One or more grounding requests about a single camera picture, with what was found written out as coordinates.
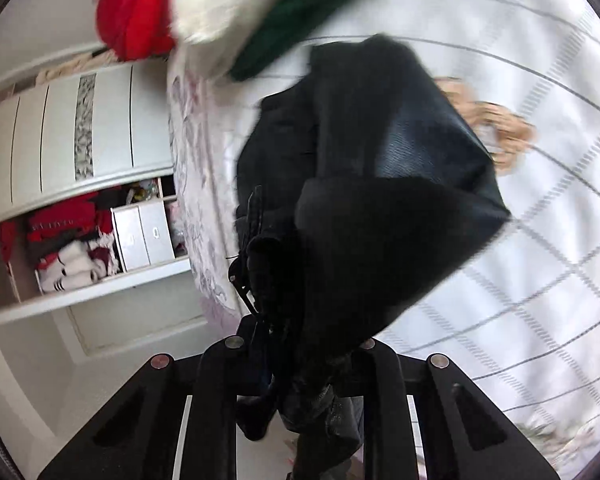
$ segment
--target silver bolt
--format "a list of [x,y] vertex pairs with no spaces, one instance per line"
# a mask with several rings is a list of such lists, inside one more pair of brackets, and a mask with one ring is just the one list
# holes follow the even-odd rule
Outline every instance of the silver bolt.
[[376,346],[376,342],[373,339],[367,339],[360,345],[360,348],[363,350],[371,350],[374,346]]
[[244,345],[244,339],[242,339],[239,335],[232,335],[224,340],[224,346],[230,348],[231,350],[241,348],[242,345]]
[[169,366],[170,362],[171,359],[169,359],[169,356],[165,354],[154,355],[151,358],[151,366],[156,370],[162,370],[163,368],[166,368],[167,366]]
[[433,354],[430,358],[431,364],[436,368],[446,368],[449,366],[449,358],[442,354]]

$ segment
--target drawer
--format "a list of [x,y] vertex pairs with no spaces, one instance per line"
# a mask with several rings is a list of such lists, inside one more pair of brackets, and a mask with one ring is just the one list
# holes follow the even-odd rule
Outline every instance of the drawer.
[[144,233],[146,252],[152,265],[169,262],[175,259],[167,215],[162,200],[150,200],[138,206],[140,222]]
[[137,207],[115,210],[113,218],[118,233],[118,245],[125,270],[149,265],[149,255],[144,244],[140,212]]

